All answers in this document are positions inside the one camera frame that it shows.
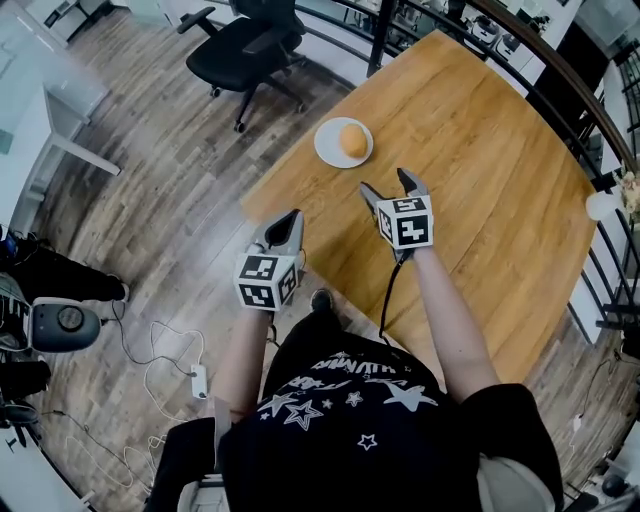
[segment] floor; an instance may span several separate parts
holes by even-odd
[[[207,85],[184,66],[201,38],[197,31],[179,37],[169,29],[141,27],[122,10],[77,37],[72,53],[112,91],[79,142],[124,170],[113,178],[67,158],[36,227],[58,251],[130,283],[132,300],[123,324],[134,357],[150,356],[154,320],[180,331],[200,329],[206,338],[202,363],[211,379],[239,310],[229,274],[253,229],[239,199],[348,90],[312,66],[296,70],[287,83],[304,96],[307,112],[295,114],[288,99],[261,90],[240,136],[232,131],[238,95],[223,93],[212,100]],[[307,274],[294,306],[277,319],[280,337],[306,314],[306,298],[320,285]],[[349,330],[375,337],[377,329],[363,315],[340,298],[338,306]],[[103,316],[112,315],[108,305],[98,308]],[[179,358],[183,366],[197,358],[199,344],[193,340],[154,330],[156,353]],[[605,368],[594,380],[582,430],[571,440],[571,420],[581,410],[588,381],[618,344],[615,336],[605,336],[597,346],[587,345],[566,314],[527,380],[565,478],[574,484],[584,480],[635,414],[638,370],[618,363],[606,385]],[[274,350],[270,345],[265,368]],[[126,358],[115,322],[105,326],[89,349],[49,361],[54,377],[49,391],[37,396],[38,409],[66,411],[120,456],[125,445],[146,452],[149,436],[166,433],[175,424],[147,395],[144,367]],[[170,415],[207,413],[206,402],[191,397],[190,384],[169,363],[153,365],[148,386]],[[69,419],[46,416],[43,432],[48,453],[79,492],[95,491],[97,510],[141,509],[143,486],[128,485],[128,472]],[[121,485],[107,479],[68,436],[85,443]],[[161,448],[151,452],[157,462]],[[140,454],[128,452],[127,460],[150,482]]]

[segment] white cabinet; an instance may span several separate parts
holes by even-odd
[[[13,428],[0,430],[0,497],[15,512],[83,512],[89,509],[58,476],[27,435],[23,447]]]

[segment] black t-shirt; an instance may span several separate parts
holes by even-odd
[[[524,386],[458,405],[417,359],[367,343],[321,358],[222,438],[234,512],[476,511],[481,453],[523,464],[562,501],[558,459]]]

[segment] white plate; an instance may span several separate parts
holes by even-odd
[[[367,138],[367,154],[362,158],[351,158],[342,150],[342,146],[340,145],[340,132],[346,125],[351,123],[360,126]],[[351,119],[350,117],[334,117],[322,123],[316,131],[313,144],[320,158],[329,165],[340,169],[357,167],[369,158],[373,151],[373,137],[369,129],[360,121]]]

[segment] black office chair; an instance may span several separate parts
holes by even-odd
[[[189,55],[187,67],[211,84],[212,97],[218,97],[220,89],[244,92],[234,126],[238,133],[245,129],[242,116],[261,83],[294,99],[297,111],[303,112],[302,99],[271,76],[276,71],[289,76],[289,66],[305,63],[304,57],[293,53],[305,33],[304,25],[295,15],[295,0],[231,0],[229,4],[234,14],[246,18],[237,18],[221,30],[207,20],[215,7],[181,18],[179,34],[198,25],[209,35]]]

